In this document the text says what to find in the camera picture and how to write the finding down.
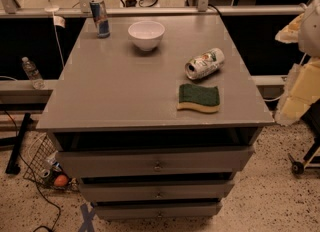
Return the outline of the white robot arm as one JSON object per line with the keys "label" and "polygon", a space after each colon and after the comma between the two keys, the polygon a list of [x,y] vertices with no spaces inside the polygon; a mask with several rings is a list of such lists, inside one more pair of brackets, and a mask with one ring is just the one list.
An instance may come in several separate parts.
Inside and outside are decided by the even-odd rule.
{"label": "white robot arm", "polygon": [[310,57],[320,56],[320,0],[312,0],[302,16],[298,31],[301,52]]}

